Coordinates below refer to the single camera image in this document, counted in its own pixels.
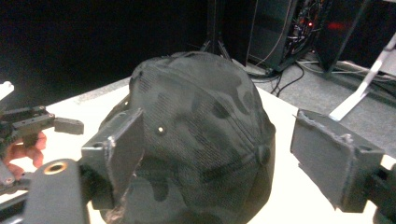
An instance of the black fabric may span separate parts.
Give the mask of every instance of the black fabric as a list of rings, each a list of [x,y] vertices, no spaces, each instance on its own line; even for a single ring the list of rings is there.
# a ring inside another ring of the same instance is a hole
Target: black fabric
[[[151,59],[126,102],[109,116],[142,108],[146,152],[107,222],[246,223],[265,205],[275,127],[238,66],[203,52]]]

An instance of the human hand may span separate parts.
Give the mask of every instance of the human hand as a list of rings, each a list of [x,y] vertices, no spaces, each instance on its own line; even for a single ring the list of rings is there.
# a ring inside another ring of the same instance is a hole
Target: human hand
[[[33,166],[38,168],[43,164],[44,155],[41,152],[46,148],[47,136],[40,132],[37,136],[37,141],[32,147],[25,147],[22,140],[18,140],[7,148],[6,156],[3,159],[3,163],[8,167],[8,170],[15,176],[16,179],[21,179],[23,169],[15,164],[12,164],[12,160],[28,157],[32,159]]]

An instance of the metal leg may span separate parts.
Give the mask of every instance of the metal leg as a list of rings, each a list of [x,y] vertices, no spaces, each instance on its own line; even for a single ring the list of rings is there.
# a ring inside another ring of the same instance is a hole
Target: metal leg
[[[329,115],[329,117],[335,121],[341,120],[350,110],[352,110],[355,105],[357,105],[361,99],[363,99],[368,93],[368,86],[373,81],[373,78],[378,74],[379,69],[382,66],[382,63],[387,59],[389,54],[393,51],[393,48],[396,45],[396,34],[389,41],[387,46],[382,50],[376,59],[375,63],[370,69],[370,72],[364,78],[363,82],[359,85],[358,89],[352,93],[346,100],[341,103],[334,111]]]

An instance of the computer tower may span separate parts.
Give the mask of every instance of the computer tower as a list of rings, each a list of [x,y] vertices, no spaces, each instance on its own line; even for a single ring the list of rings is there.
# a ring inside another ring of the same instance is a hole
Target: computer tower
[[[312,49],[331,0],[258,1],[248,59],[282,71]]]

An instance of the table surface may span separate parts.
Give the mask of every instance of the table surface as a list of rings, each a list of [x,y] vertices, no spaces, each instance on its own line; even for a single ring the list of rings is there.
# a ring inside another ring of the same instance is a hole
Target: table surface
[[[332,208],[318,187],[298,167],[298,161],[290,153],[290,143],[298,108],[290,105],[270,93],[259,90],[262,105],[270,120],[276,126],[276,168],[273,190],[267,205],[249,221],[249,224],[261,223],[373,223],[375,206],[368,203],[363,214],[344,214]],[[43,151],[44,162],[62,158],[77,161],[80,148],[93,137],[112,107],[128,93],[123,86],[96,98],[86,99],[77,96],[47,107],[57,117],[78,119],[85,125],[83,135],[55,133],[48,129],[47,148]],[[19,159],[16,164],[26,171],[33,172],[35,167],[27,159]],[[15,195],[4,195],[0,202]],[[89,204],[91,223],[105,223]]]

